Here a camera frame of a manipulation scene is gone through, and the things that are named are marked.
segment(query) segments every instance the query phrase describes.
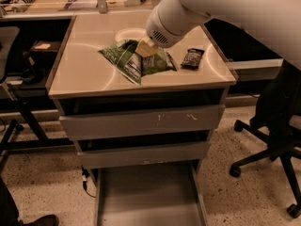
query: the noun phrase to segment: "black snack packet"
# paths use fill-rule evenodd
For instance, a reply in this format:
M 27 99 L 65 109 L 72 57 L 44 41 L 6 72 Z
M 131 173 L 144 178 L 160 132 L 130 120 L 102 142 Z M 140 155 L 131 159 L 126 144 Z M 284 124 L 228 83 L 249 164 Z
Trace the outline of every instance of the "black snack packet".
M 182 66 L 187 69 L 197 70 L 198 65 L 200 63 L 200 60 L 205 53 L 204 50 L 201 49 L 188 49 L 188 53 L 184 58 L 184 61 L 182 62 Z

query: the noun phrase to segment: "black shoe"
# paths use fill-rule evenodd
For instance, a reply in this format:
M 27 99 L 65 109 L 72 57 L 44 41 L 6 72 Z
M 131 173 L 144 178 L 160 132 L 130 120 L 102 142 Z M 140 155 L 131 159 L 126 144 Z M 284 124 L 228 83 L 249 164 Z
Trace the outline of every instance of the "black shoe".
M 22 226 L 58 226 L 58 218 L 55 215 L 46 215 L 42 218 L 38 218 L 31 223 L 22 223 Z

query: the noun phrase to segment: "person's leg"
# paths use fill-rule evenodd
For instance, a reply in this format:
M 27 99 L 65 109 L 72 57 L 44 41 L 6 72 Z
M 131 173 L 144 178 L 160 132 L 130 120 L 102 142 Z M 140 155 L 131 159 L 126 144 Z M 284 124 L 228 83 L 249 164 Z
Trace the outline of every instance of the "person's leg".
M 7 186 L 0 176 L 0 222 L 1 225 L 17 226 L 19 211 L 15 201 L 12 199 Z

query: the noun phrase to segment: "black office chair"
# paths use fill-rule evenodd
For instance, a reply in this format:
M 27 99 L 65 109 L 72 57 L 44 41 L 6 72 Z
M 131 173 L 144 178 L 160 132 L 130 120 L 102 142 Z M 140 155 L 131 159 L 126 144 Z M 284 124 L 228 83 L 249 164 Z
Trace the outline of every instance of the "black office chair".
M 287 212 L 293 218 L 301 215 L 301 192 L 293 170 L 292 157 L 301 159 L 301 72 L 284 61 L 277 77 L 264 89 L 256 104 L 256 114 L 250 124 L 236 121 L 234 130 L 248 132 L 267 144 L 267 149 L 253 154 L 231 165 L 230 175 L 239 177 L 240 167 L 269 157 L 272 161 L 281 160 L 290 182 L 296 204 Z M 269 134 L 259 131 L 266 126 Z

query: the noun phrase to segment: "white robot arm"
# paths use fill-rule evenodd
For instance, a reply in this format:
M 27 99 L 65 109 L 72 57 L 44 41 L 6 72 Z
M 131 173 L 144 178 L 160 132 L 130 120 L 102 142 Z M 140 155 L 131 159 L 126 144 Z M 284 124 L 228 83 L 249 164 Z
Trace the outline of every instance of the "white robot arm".
M 195 26 L 217 18 L 243 28 L 301 70 L 300 1 L 162 0 L 148 19 L 147 33 L 167 48 Z

